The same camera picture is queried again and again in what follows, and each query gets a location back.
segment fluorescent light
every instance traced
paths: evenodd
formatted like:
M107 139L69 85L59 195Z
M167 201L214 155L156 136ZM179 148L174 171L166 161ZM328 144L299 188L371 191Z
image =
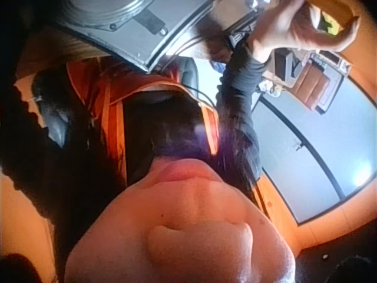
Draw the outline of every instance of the fluorescent light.
M356 174L353 176L353 184L357 187L364 185L364 183L372 175L372 168L370 164L363 164L358 168Z

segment hand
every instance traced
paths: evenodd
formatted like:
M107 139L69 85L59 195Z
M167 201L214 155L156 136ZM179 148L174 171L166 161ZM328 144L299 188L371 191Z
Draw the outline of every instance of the hand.
M317 31L310 5L304 0L281 0L279 5L267 10L258 20L247 44L253 56L266 62L275 48L342 51L356 38L360 17L354 17L337 35Z

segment skin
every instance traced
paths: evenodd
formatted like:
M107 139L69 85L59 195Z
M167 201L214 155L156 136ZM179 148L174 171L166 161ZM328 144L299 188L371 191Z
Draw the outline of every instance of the skin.
M247 40L255 59L280 47L341 51L355 40L360 18L330 36L303 16L313 15L303 2L264 13ZM208 165L155 159L80 239L65 271L66 282L294 282L295 260L261 211Z

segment black cable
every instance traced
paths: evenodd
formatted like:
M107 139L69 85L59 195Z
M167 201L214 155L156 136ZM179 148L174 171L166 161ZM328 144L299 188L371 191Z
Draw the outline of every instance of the black cable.
M196 92L200 93L202 96L204 96L206 99L208 99L208 101L209 101L210 104L211 104L210 106L212 106L213 108L216 108L216 106L214 105L212 99L211 99L207 94L205 94L204 92L202 92L202 91L200 91L200 90L198 90L198 89L196 89L196 88L194 88L194 87L190 87L190 86L187 85L187 84L182 84L182 85L183 85L184 87L190 89L190 90L193 90L193 91L196 91ZM199 99L199 100L202 101L203 103L206 103L206 104L208 105L208 103L207 103L206 101L204 101L204 100L202 100L202 99Z
M244 34L246 33L247 31L235 31L235 32L232 32L232 33L228 33L227 31L226 32L222 32L220 34L217 34L217 35L212 35L210 37L194 37L190 40L188 40L187 42L185 42L170 58L169 60L161 67L161 70L160 70L160 74L162 74L165 69L182 53L182 52L185 52L187 49L191 48L192 46L195 46L196 44L204 41L204 40L211 40L211 39L214 39L214 38L218 38L218 37L223 37L223 36L226 36L226 35L234 35L234 34ZM188 44L189 42L193 41L193 40L196 40L195 42L191 43L190 45L188 45L187 47L183 48L186 44Z

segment orange wall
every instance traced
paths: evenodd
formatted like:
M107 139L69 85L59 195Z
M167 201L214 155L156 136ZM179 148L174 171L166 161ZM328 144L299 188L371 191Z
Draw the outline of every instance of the orange wall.
M350 76L376 101L377 27L359 0L339 0L349 5L362 22L355 42L342 52L353 67Z
M30 200L13 188L12 181L1 174L1 256L21 254L37 270L42 282L55 276L54 254L46 219Z
M271 221L295 256L302 249L346 235L377 217L377 179L342 206L301 226L266 176L258 184Z

